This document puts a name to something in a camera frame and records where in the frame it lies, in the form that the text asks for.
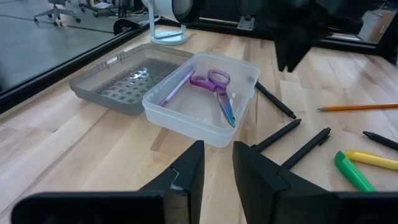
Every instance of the black marker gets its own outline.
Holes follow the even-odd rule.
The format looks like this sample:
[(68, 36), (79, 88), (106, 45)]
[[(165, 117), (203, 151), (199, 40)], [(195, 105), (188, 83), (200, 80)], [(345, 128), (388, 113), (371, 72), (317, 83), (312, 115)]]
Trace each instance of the black marker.
[(301, 122), (301, 119), (296, 119), (290, 122), (288, 125), (284, 126), (279, 131), (275, 132), (273, 135), (269, 136), (266, 140), (262, 141), (258, 145), (251, 146), (253, 149), (261, 152), (265, 150), (268, 146), (278, 141), (281, 137), (285, 136), (285, 134), (289, 133), (291, 130), (296, 128)]
[(390, 140), (388, 138), (385, 138), (383, 136), (380, 136), (380, 135), (378, 135), (376, 133), (372, 133), (372, 132), (369, 132), (369, 131), (363, 131), (363, 134), (366, 135), (369, 139), (372, 139), (375, 142), (378, 142), (378, 143), (380, 143), (380, 144), (382, 144), (384, 146), (390, 147), (391, 149), (395, 149), (395, 150), (398, 151), (398, 143), (396, 143), (396, 142), (394, 142), (394, 141), (392, 141), (392, 140)]
[(270, 100), (275, 106), (277, 106), (281, 111), (283, 111), (287, 116), (290, 116), (293, 119), (296, 119), (296, 115), (294, 115), (293, 111), (289, 109), (286, 105), (284, 105), (276, 96), (270, 93), (263, 85), (261, 85), (258, 81), (256, 83), (257, 89), (260, 90), (268, 100)]
[(330, 128), (325, 128), (319, 132), (314, 138), (312, 138), (306, 145), (298, 150), (292, 157), (286, 160), (281, 167), (285, 169), (291, 169), (296, 163), (298, 163), (305, 155), (307, 155), (315, 146), (322, 145), (326, 140), (330, 138)]

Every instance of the desk lamp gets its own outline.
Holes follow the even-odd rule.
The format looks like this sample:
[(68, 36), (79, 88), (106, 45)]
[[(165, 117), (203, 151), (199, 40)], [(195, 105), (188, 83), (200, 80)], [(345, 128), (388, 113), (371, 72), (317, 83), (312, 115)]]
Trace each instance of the desk lamp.
[[(142, 0), (149, 11), (150, 40), (156, 44), (178, 45), (187, 41), (186, 26), (199, 18), (202, 0)], [(181, 23), (180, 31), (155, 31), (154, 14)]]

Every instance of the scissors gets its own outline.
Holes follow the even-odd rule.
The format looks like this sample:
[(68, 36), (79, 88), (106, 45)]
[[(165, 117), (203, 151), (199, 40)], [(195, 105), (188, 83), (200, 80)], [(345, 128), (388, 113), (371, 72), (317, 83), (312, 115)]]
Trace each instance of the scissors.
[[(216, 74), (224, 77), (226, 81), (217, 80), (215, 77)], [(232, 106), (229, 102), (228, 94), (226, 93), (226, 87), (230, 81), (231, 78), (229, 77), (228, 73), (218, 69), (209, 70), (207, 77), (197, 75), (189, 79), (189, 82), (192, 85), (199, 86), (216, 93), (218, 103), (220, 104), (221, 110), (226, 120), (232, 127), (235, 127), (235, 118), (232, 112)]]

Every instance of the purple scissors handle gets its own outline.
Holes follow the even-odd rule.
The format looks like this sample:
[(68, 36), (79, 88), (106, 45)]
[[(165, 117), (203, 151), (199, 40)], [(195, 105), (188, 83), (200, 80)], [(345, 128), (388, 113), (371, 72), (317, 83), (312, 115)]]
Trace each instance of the purple scissors handle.
[[(226, 79), (226, 81), (225, 82), (218, 81), (215, 78), (215, 74), (221, 75), (222, 77), (224, 77)], [(216, 88), (226, 90), (226, 87), (228, 86), (228, 84), (231, 81), (231, 78), (229, 77), (228, 73), (218, 70), (218, 69), (209, 70), (207, 75), (208, 75), (207, 77), (199, 76), (199, 75), (191, 77), (189, 82), (192, 85), (200, 86), (202, 88), (205, 88), (207, 90), (214, 92), (214, 91), (216, 91)]]

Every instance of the scissor blade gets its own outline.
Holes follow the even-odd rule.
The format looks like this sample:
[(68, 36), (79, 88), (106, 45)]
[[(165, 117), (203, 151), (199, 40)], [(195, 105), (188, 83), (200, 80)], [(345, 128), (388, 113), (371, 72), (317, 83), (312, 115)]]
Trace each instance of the scissor blade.
[(221, 110), (228, 121), (228, 123), (235, 128), (235, 118), (232, 112), (232, 106), (229, 102), (228, 94), (225, 90), (216, 90), (217, 100), (220, 104)]

